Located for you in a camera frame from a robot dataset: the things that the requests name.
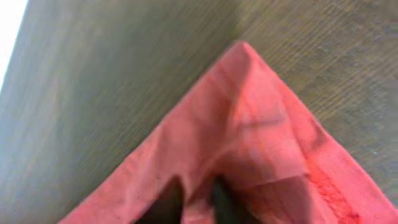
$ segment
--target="garment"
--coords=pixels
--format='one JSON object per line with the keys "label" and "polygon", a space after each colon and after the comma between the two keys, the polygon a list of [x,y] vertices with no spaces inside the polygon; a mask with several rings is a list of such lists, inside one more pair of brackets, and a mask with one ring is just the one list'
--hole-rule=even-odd
{"label": "garment", "polygon": [[172,177],[183,223],[214,223],[205,199],[216,175],[266,223],[398,223],[367,173],[241,41],[60,223],[133,222]]}

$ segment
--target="brown wooden surface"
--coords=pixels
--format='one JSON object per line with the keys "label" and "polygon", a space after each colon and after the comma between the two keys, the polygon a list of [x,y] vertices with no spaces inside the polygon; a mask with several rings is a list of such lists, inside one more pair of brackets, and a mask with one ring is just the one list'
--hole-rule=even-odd
{"label": "brown wooden surface", "polygon": [[55,223],[235,39],[392,194],[378,1],[31,0],[0,96],[0,223]]}

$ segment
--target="fabric fold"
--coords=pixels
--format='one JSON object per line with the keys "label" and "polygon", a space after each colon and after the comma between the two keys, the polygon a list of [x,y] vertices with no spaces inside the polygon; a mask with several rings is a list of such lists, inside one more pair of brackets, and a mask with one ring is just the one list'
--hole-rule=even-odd
{"label": "fabric fold", "polygon": [[398,222],[367,173],[239,41],[60,223],[134,223],[173,177],[184,187],[183,223],[214,223],[217,175],[263,222]]}

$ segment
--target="red fabric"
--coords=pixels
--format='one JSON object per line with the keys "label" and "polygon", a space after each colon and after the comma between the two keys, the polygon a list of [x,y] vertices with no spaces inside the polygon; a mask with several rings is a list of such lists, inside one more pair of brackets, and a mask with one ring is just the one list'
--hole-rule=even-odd
{"label": "red fabric", "polygon": [[129,223],[173,176],[185,190],[182,221],[214,223],[204,198],[215,174],[267,223],[398,223],[372,179],[244,42],[60,223]]}

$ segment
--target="pink fabric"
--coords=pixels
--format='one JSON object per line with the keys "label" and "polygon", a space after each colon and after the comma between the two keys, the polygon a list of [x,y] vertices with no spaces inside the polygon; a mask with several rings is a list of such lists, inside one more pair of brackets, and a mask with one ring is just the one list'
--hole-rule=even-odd
{"label": "pink fabric", "polygon": [[398,223],[372,179],[245,42],[60,223],[137,220],[173,176],[185,190],[182,221],[214,223],[204,198],[217,174],[263,222]]}

